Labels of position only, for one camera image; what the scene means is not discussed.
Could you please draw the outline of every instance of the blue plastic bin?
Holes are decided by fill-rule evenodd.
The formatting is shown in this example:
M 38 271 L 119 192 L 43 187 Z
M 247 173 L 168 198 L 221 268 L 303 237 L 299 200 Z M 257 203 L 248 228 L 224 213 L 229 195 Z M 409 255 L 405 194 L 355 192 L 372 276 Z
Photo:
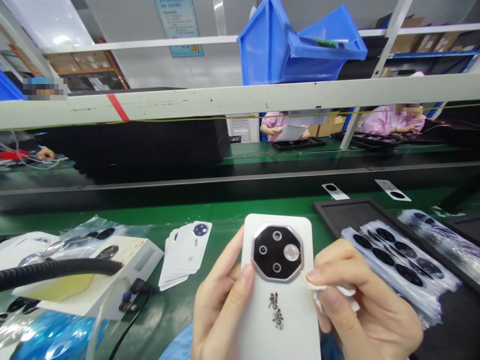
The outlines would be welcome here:
M 20 89 L 0 70 L 0 101 L 23 100 Z
M 348 40 L 343 48 L 317 40 Z M 238 36 L 243 85 L 336 80 L 347 60 L 364 60 L 367 47 L 342 5 L 299 33 L 280 0 L 263 0 Z

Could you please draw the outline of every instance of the white phone case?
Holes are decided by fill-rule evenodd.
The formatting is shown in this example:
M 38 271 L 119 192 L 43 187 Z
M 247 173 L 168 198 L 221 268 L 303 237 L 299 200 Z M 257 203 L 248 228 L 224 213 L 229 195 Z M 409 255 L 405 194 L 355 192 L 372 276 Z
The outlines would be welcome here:
M 300 275 L 314 268 L 310 221 L 248 215 L 246 264 L 253 265 L 255 282 L 238 334 L 240 360 L 321 359 L 317 313 Z

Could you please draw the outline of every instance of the black hose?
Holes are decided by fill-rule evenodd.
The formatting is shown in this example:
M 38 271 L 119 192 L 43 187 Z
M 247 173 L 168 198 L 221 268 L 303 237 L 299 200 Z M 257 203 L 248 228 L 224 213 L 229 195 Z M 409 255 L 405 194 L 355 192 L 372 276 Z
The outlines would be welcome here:
M 0 271 L 0 292 L 70 275 L 102 274 L 110 276 L 116 274 L 121 268 L 121 262 L 97 258 L 47 260 Z

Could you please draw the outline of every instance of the black cable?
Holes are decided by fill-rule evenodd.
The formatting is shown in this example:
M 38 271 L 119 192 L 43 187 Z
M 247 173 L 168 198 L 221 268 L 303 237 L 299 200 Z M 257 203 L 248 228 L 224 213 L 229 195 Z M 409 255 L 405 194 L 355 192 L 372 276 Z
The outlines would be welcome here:
M 111 276 L 121 268 L 121 262 L 97 258 L 47 260 L 0 271 L 0 292 L 70 275 L 103 274 Z
M 127 335 L 127 333 L 129 332 L 130 328 L 132 327 L 132 325 L 134 324 L 134 322 L 137 320 L 137 318 L 139 317 L 140 313 L 143 311 L 143 309 L 145 308 L 145 305 L 147 305 L 147 302 L 149 301 L 150 297 L 152 296 L 152 288 L 150 287 L 149 288 L 149 292 L 145 298 L 145 301 L 143 302 L 143 304 L 141 305 L 141 308 L 138 309 L 137 313 L 135 314 L 135 316 L 133 317 L 133 319 L 130 321 L 130 323 L 128 324 L 128 326 L 126 327 L 125 331 L 123 332 L 123 334 L 120 336 L 120 339 L 117 341 L 115 347 L 113 348 L 111 354 L 110 354 L 110 357 L 108 358 L 108 360 L 114 360 L 114 357 L 115 357 L 115 354 L 117 353 L 120 345 L 122 344 L 122 341 L 124 340 L 125 336 Z

